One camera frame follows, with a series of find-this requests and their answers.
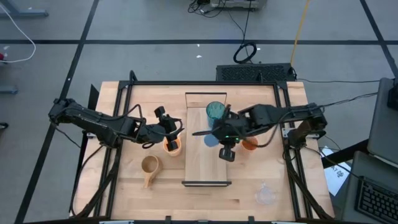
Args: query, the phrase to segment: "white paper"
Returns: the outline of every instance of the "white paper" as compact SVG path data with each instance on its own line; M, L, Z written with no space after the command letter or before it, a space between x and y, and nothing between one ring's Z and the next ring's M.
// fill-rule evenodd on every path
M330 150L327 146L325 146L322 149L322 152L326 156L333 153L333 151ZM348 169L349 171L351 171L351 167L349 165L347 165L347 163L342 162L339 165ZM324 171L325 171L326 182L328 184L329 192L333 196L336 196L337 192L343 185L344 181L349 176L349 172L347 172L346 170L344 170L343 168L341 168L339 166L331 166L331 167L325 169Z

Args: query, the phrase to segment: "keyboard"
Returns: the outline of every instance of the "keyboard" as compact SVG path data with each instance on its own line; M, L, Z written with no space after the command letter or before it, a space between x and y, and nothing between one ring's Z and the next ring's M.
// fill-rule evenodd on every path
M360 177L355 210L383 223L398 224L398 193L374 180Z

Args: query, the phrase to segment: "wooden tabletop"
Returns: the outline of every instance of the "wooden tabletop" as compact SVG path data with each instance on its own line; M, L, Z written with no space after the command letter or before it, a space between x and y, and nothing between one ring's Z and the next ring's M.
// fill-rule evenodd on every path
M97 111L113 113L117 87L118 82L103 82ZM292 106L308 103L303 83L290 82L288 90ZM226 103L232 105L232 111L258 103L275 106L275 96L271 86L136 85L132 88L130 108L139 103L142 106L143 116L147 118L147 123L151 124L158 122L154 110L158 106L164 106L167 114L181 118L185 124L186 92L227 93ZM124 92L121 105L124 105L125 94ZM130 116L138 116L137 111L133 111ZM270 135L271 131L257 136L259 144L265 143ZM162 144L142 149L139 144L124 142L112 219L164 220L165 216L171 215L173 220L245 221L248 220L248 216L254 216L256 221L294 220L288 175L282 158L282 137L278 132L271 144L265 148L256 149L251 153L237 149L235 161L227 163L228 180L232 181L228 187L184 187L181 184L185 177L185 131L181 133L181 139L183 151L178 157L167 155L162 149ZM315 140L308 139L307 144L312 149L318 149ZM96 139L90 139L85 159L98 146ZM74 201L76 212L87 204L98 188L104 153L105 150L102 149L90 159L81 173ZM162 160L164 169L156 177L152 187L144 189L141 161L148 155L158 156ZM309 191L324 210L334 216L319 155L309 150L302 150L302 161ZM270 188L275 196L270 205L256 202L255 194L261 189L262 183ZM299 188L297 192L301 216L305 217ZM108 191L103 197L102 215L105 214L107 198Z

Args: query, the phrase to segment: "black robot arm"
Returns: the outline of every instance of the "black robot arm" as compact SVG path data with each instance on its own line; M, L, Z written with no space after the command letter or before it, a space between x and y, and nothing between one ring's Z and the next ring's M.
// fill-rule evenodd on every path
M193 135L212 134L224 145L220 150L221 159L233 162L235 153L231 150L240 140L256 136L270 130L277 124L303 121L302 124L287 134L288 144L292 147L305 145L305 137L308 134L318 134L322 137L327 125L322 109L315 103L305 106L291 106L287 108L276 108L272 105L254 105L249 108L231 112L228 105L221 119L214 122L211 131L200 131ZM268 143L257 147L266 147Z
M107 147L117 147L123 139L143 144L143 148L153 146L155 143L162 142L164 137L168 140L170 151L177 148L174 142L177 134L182 128L181 119L171 118L164 115L163 106L155 110L156 117L159 119L157 124L146 124L146 119L127 116L112 117L101 112L89 110L75 102L73 99L56 99L50 110L49 117L53 124L73 123L87 132L93 133L98 138L101 145ZM181 127L177 130L175 122L179 121Z

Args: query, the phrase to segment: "wooden mug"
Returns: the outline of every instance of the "wooden mug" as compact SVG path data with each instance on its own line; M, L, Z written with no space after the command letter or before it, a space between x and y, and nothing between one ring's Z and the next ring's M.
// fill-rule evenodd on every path
M162 161L156 156L147 156L141 162L141 168L144 171L144 188L152 184L152 180L162 170Z

